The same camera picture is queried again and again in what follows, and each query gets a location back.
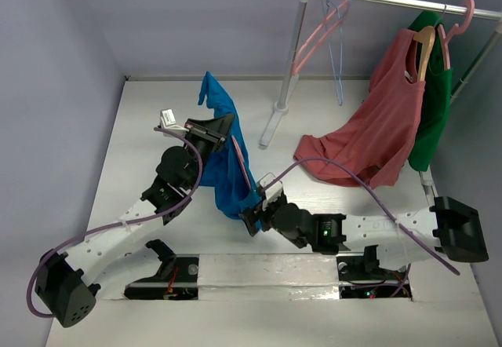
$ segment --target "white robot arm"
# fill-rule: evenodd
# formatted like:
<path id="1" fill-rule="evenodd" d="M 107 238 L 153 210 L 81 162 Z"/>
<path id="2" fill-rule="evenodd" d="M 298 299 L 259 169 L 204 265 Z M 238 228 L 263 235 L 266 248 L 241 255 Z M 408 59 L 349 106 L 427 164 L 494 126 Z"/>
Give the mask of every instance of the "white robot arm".
<path id="1" fill-rule="evenodd" d="M 220 149 L 226 141 L 233 118 L 233 115 L 226 115 L 209 121 L 189 119 L 184 127 L 176 125 L 175 130 L 185 134 L 195 146 L 204 168 L 210 153 Z M 161 117 L 164 127 L 167 127 L 166 121 L 164 112 Z M 123 226 L 93 234 L 64 252 L 51 250 L 49 259 L 42 257 L 45 262 L 36 276 L 35 293 L 63 327 L 73 326 L 89 315 L 100 289 L 100 284 L 96 283 L 98 275 L 113 261 L 143 246 L 154 250 L 161 261 L 156 279 L 169 281 L 176 277 L 180 261 L 176 263 L 174 252 L 155 239 L 155 235 L 190 203 L 187 191 L 199 175 L 198 164 L 187 147 L 171 147 L 162 155 L 156 172 L 152 186 L 122 215 Z M 478 212 L 447 197 L 435 198 L 435 205 L 430 209 L 399 214 L 394 223 L 387 216 L 310 214 L 288 203 L 282 183 L 275 181 L 271 173 L 258 185 L 261 201 L 241 215 L 251 236 L 259 231 L 260 223 L 265 232 L 273 228 L 299 248 L 311 245 L 314 252 L 321 254 L 360 253 L 364 264 L 350 268 L 352 270 L 370 274 L 379 270 L 394 271 L 430 257 L 396 223 L 405 226 L 421 245 L 452 261 L 488 259 Z M 183 206 L 166 214 L 166 210 L 179 205 L 183 199 Z M 152 214 L 161 214 L 162 218 L 146 221 L 154 219 Z"/>

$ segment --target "white table surface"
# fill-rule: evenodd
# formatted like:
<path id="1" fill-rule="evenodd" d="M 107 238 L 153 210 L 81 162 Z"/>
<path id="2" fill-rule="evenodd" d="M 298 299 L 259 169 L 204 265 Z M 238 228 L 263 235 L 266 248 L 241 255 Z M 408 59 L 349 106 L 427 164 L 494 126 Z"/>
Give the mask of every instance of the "white table surface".
<path id="1" fill-rule="evenodd" d="M 367 94 L 366 81 L 344 83 L 339 107 L 333 82 L 299 81 L 268 149 L 258 142 L 281 83 L 222 82 L 234 99 L 255 180 L 281 173 L 293 162 L 302 134 L 321 136 L 341 127 Z M 127 82 L 111 135 L 89 228 L 115 221 L 151 185 L 161 154 L 178 144 L 153 132 L 159 112 L 172 108 L 176 120 L 210 119 L 198 106 L 200 82 Z M 314 180 L 296 168 L 283 180 L 289 201 L 315 213 L 381 214 L 360 188 Z M 406 164 L 394 187 L 376 190 L 394 213 L 427 206 L 418 173 Z M 200 188 L 192 204 L 158 235 L 177 254 L 297 254 L 278 233 L 249 237 L 244 224 L 227 219 L 213 190 Z M 299 301 L 128 301 L 99 300 L 90 316 L 70 329 L 53 322 L 48 347 L 106 345 L 455 345 L 496 346 L 478 287 L 468 265 L 454 276 L 435 261 L 413 265 L 414 301 L 406 299 Z"/>

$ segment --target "green shirt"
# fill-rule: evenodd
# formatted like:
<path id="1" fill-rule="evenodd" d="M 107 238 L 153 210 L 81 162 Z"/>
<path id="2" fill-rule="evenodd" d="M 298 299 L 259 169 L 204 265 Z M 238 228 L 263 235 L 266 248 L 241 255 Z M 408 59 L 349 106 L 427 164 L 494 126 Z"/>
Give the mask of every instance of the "green shirt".
<path id="1" fill-rule="evenodd" d="M 434 12 L 422 12 L 409 26 L 412 31 L 421 31 L 427 26 L 442 24 Z M 441 41 L 438 31 L 425 75 L 424 101 L 420 115 L 415 145 L 409 154 L 409 164 L 414 170 L 425 171 L 434 157 L 439 138 L 449 114 L 449 99 L 452 90 L 453 69 L 445 70 L 442 60 Z"/>

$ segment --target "clothes rack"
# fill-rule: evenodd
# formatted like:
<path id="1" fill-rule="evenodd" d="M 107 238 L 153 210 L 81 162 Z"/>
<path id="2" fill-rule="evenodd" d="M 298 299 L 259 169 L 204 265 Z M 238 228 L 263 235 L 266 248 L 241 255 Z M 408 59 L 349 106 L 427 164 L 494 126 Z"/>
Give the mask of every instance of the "clothes rack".
<path id="1" fill-rule="evenodd" d="M 429 10 L 440 13 L 444 12 L 454 15 L 464 15 L 467 12 L 466 7 L 435 3 L 435 2 L 425 2 L 421 0 L 364 0 L 364 1 L 375 2 L 380 4 L 388 4 L 388 5 L 397 5 L 406 8 Z M 286 64 L 286 73 L 284 74 L 284 78 L 282 80 L 282 87 L 279 99 L 274 105 L 274 113 L 260 140 L 260 145 L 262 147 L 267 147 L 269 145 L 271 138 L 273 137 L 279 122 L 281 121 L 281 117 L 287 113 L 288 99 L 290 97 L 290 94 L 294 90 L 296 81 L 298 80 L 297 75 L 295 75 L 292 79 L 292 73 L 296 57 L 296 50 L 298 48 L 298 42 L 300 40 L 301 27 L 304 22 L 307 2 L 308 0 L 300 0 L 298 8 L 296 10 L 295 23 L 293 25 L 293 36 L 291 38 L 291 45 L 289 47 L 288 60 Z M 486 57 L 488 52 L 495 46 L 497 41 L 500 39 L 500 36 L 502 35 L 502 12 L 489 11 L 485 9 L 475 9 L 474 17 L 484 20 L 497 21 L 498 25 L 496 26 L 495 31 L 493 32 L 489 41 L 483 46 L 478 56 L 474 59 L 472 64 L 469 66 L 464 75 L 461 77 L 459 83 L 454 87 L 452 92 L 452 102 L 458 97 L 458 93 L 460 92 L 460 90 L 463 88 L 465 83 L 467 83 L 468 79 L 472 76 L 476 68 Z"/>

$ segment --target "lavender wall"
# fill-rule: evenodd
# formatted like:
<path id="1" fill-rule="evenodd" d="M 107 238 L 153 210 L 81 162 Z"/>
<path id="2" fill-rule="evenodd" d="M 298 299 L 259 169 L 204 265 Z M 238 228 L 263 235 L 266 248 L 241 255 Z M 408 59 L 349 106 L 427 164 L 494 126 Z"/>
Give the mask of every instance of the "lavender wall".
<path id="1" fill-rule="evenodd" d="M 501 10 L 502 0 L 475 0 Z M 450 52 L 458 79 L 493 33 L 494 23 L 475 21 Z M 438 190 L 479 210 L 489 261 L 474 265 L 483 300 L 502 345 L 502 42 L 488 55 L 451 108 L 432 172 Z"/>
<path id="2" fill-rule="evenodd" d="M 127 75 L 280 75 L 298 0 L 87 0 Z M 446 0 L 429 0 L 445 2 Z M 416 10 L 355 2 L 344 29 L 344 73 L 369 75 Z M 322 20 L 311 0 L 306 38 Z M 329 74 L 327 50 L 303 73 Z"/>
<path id="3" fill-rule="evenodd" d="M 45 345 L 27 281 L 85 230 L 123 82 L 85 0 L 0 0 L 2 346 Z"/>

